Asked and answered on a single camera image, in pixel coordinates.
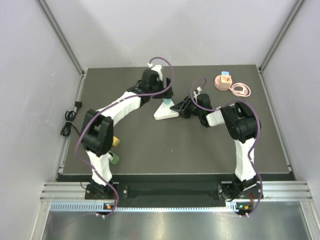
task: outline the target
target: white wall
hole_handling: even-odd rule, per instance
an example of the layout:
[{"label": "white wall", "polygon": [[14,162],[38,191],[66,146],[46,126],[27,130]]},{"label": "white wall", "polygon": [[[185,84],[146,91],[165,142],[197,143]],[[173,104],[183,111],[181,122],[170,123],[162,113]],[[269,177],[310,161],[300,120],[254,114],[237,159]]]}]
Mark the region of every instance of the white wall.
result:
[{"label": "white wall", "polygon": [[2,0],[0,12],[0,239],[25,240],[80,75],[35,0]]},{"label": "white wall", "polygon": [[297,175],[320,212],[320,1],[307,0],[265,71]]},{"label": "white wall", "polygon": [[46,0],[84,68],[260,65],[296,0]]}]

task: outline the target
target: gray tabletop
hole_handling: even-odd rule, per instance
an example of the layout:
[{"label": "gray tabletop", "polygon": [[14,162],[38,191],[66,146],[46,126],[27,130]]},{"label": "gray tabletop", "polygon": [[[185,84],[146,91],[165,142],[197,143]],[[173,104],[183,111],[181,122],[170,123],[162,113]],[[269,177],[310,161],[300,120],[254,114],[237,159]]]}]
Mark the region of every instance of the gray tabletop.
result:
[{"label": "gray tabletop", "polygon": [[[84,82],[80,109],[75,126],[82,127],[89,109],[100,109],[117,98],[141,79],[145,67],[89,69]],[[214,79],[221,71],[229,71],[233,83],[247,84],[252,94],[245,100],[252,104],[261,121],[261,138],[255,148],[254,162],[262,173],[287,173],[288,167],[269,109],[267,98],[255,65],[176,66],[173,83],[175,104],[190,92],[192,83],[205,76],[208,83],[203,93],[208,93],[212,107],[224,106],[237,99],[230,91],[219,91]],[[164,69],[170,76],[170,69]],[[155,120],[154,113],[161,104],[151,99],[140,109],[131,112],[114,128],[121,146],[112,148],[120,163],[111,166],[113,174],[199,174],[234,173],[236,149],[225,125],[203,127],[199,119],[176,117]],[[72,130],[64,174],[90,174],[90,168],[76,158],[74,149],[78,136]],[[84,149],[80,155],[88,159]]]}]

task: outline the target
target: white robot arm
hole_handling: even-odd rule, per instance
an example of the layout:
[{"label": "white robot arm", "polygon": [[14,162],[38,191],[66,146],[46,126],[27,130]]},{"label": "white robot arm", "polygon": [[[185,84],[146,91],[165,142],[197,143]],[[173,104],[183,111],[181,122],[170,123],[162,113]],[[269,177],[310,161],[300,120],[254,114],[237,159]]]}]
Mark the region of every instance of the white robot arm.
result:
[{"label": "white robot arm", "polygon": [[[126,115],[140,108],[150,100],[150,96],[136,96],[137,94],[156,93],[164,89],[162,66],[149,65],[149,67],[150,69],[146,69],[143,72],[142,79],[139,80],[135,86],[129,88],[121,97],[110,104],[118,103],[117,105],[109,108],[97,117],[83,137],[82,144],[89,156],[91,164],[95,168],[92,170],[92,180],[98,185],[106,186],[106,183],[97,176],[96,172],[107,182],[112,179],[109,162],[113,159],[110,149],[113,143],[114,126]],[[155,95],[152,98],[172,98],[172,95],[173,91],[170,88],[163,94]],[[82,131],[93,116],[104,108],[97,111],[91,109],[86,113]]]},{"label": "white robot arm", "polygon": [[[226,124],[221,109],[217,109],[215,112],[206,115],[206,120],[208,122],[209,127]],[[241,183],[250,181],[252,179],[255,179],[256,177],[256,172],[250,163],[250,161],[254,163],[255,150],[253,149],[250,152],[251,159],[249,159],[248,156],[249,150],[254,145],[255,140],[256,139],[254,137],[247,139],[245,142],[241,142],[238,139],[234,139],[236,155],[236,168],[234,174]],[[250,183],[248,185],[244,185],[242,191],[250,189],[256,185],[257,182],[253,181],[252,184]]]},{"label": "white robot arm", "polygon": [[[209,96],[200,92],[200,87],[193,92],[195,102],[205,109],[212,109]],[[187,96],[170,109],[186,119],[192,115],[198,116],[200,123],[207,128],[225,124],[235,142],[236,168],[234,174],[236,180],[234,182],[236,191],[243,192],[257,185],[256,172],[250,162],[254,161],[254,149],[250,152],[250,159],[248,154],[256,140],[258,127],[254,114],[247,105],[236,102],[209,113],[197,107],[191,97]]]}]

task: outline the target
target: teal object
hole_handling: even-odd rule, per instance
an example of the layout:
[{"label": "teal object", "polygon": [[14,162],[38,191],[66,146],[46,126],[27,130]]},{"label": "teal object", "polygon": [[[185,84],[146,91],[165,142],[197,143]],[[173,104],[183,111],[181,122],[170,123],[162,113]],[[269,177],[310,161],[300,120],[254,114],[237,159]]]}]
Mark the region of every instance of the teal object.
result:
[{"label": "teal object", "polygon": [[165,105],[168,105],[169,103],[171,103],[172,98],[164,98],[163,101]]}]

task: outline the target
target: charging cable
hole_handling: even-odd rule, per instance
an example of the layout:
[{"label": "charging cable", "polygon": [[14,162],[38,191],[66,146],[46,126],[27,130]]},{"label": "charging cable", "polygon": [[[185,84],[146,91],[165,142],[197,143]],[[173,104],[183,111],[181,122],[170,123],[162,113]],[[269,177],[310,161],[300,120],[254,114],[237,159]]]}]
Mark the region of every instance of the charging cable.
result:
[{"label": "charging cable", "polygon": [[222,71],[221,75],[215,78],[214,86],[221,91],[230,90],[233,95],[237,97],[247,98],[251,95],[251,90],[248,85],[241,82],[232,85],[232,79],[228,71]]},{"label": "charging cable", "polygon": [[229,90],[237,97],[246,98],[251,95],[251,90],[248,85],[241,82],[233,84],[231,87],[229,87]]}]

